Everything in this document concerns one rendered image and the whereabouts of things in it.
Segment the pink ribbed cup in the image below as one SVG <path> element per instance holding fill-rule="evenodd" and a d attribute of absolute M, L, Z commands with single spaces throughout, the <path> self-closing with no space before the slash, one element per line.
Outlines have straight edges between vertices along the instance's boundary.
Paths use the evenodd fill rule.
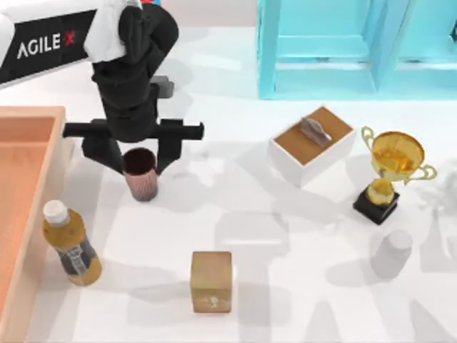
<path fill-rule="evenodd" d="M 158 193 L 156 157 L 146 148 L 128 150 L 122 159 L 122 172 L 132 197 L 139 202 L 149 202 Z"/>

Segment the salmon shallow box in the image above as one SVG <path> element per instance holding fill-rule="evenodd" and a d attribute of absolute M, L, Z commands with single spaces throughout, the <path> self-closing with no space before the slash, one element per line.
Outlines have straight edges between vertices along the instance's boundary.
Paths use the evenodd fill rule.
<path fill-rule="evenodd" d="M 0 106 L 0 343 L 26 341 L 46 259 L 41 208 L 72 150 L 64 123 L 62 106 Z"/>

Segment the amber bottle with white cap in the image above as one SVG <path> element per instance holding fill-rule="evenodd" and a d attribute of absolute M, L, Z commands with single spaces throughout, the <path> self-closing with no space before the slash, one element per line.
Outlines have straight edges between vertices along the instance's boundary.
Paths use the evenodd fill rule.
<path fill-rule="evenodd" d="M 43 215 L 44 238 L 56 250 L 69 281 L 78 286 L 93 284 L 102 265 L 81 215 L 60 200 L 45 203 Z"/>

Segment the brown bread block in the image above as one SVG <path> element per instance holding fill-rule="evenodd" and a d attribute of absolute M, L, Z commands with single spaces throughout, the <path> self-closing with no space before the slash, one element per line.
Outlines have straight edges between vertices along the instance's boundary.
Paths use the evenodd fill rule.
<path fill-rule="evenodd" d="M 191 301 L 199 314 L 226 314 L 232 308 L 232 254 L 193 252 L 191 259 Z"/>

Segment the white box with brown top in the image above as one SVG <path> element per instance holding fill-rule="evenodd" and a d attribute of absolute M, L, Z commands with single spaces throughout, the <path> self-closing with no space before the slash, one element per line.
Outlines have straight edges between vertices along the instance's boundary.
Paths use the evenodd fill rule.
<path fill-rule="evenodd" d="M 267 149 L 273 167 L 298 188 L 348 156 L 358 133 L 324 106 L 307 117 L 317 121 L 330 135 L 331 141 L 327 145 L 319 146 L 308 138 L 301 131 L 301 122 L 296 121 L 271 138 Z"/>

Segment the light blue rack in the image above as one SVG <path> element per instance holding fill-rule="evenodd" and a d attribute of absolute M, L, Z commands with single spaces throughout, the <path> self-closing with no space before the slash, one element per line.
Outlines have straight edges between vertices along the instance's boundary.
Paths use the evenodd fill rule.
<path fill-rule="evenodd" d="M 263 99 L 457 100 L 457 0 L 257 0 Z"/>

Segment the gold trophy with black base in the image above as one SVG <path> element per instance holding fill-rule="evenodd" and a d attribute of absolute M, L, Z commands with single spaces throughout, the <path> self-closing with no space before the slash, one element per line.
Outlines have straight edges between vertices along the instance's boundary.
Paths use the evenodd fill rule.
<path fill-rule="evenodd" d="M 398 206 L 400 194 L 395 182 L 407 185 L 412 181 L 435 179 L 437 170 L 424 164 L 425 151 L 414 137 L 400 131 L 375 135 L 372 128 L 361 128 L 361 138 L 371 153 L 371 166 L 376 178 L 359 194 L 353 208 L 380 225 Z"/>

